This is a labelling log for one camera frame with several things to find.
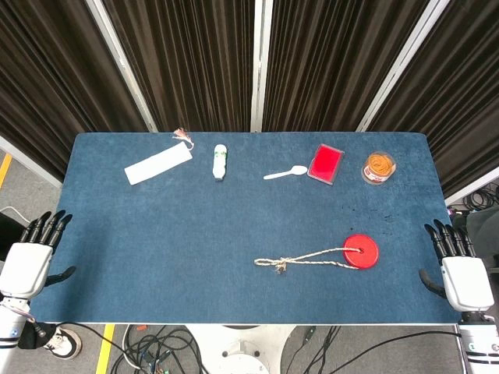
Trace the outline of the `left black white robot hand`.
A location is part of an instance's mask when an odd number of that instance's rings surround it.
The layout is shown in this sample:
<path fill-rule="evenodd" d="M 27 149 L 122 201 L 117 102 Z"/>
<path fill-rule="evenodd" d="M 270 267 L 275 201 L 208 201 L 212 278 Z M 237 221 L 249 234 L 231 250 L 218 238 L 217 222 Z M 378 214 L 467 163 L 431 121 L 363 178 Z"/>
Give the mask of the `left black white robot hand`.
<path fill-rule="evenodd" d="M 5 256 L 1 270 L 2 296 L 29 300 L 43 288 L 63 282 L 76 272 L 76 267 L 70 266 L 62 273 L 49 273 L 52 257 L 72 218 L 64 210 L 48 211 L 22 230 Z"/>

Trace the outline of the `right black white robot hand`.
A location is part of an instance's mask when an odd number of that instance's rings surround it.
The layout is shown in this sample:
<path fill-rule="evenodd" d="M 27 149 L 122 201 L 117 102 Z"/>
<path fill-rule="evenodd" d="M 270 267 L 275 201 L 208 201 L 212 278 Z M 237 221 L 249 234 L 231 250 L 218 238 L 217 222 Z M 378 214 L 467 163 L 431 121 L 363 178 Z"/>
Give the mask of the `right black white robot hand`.
<path fill-rule="evenodd" d="M 476 254 L 469 235 L 462 229 L 435 219 L 424 228 L 430 236 L 440 266 L 443 284 L 419 270 L 425 288 L 448 301 L 457 312 L 485 312 L 494 305 L 487 269 Z"/>

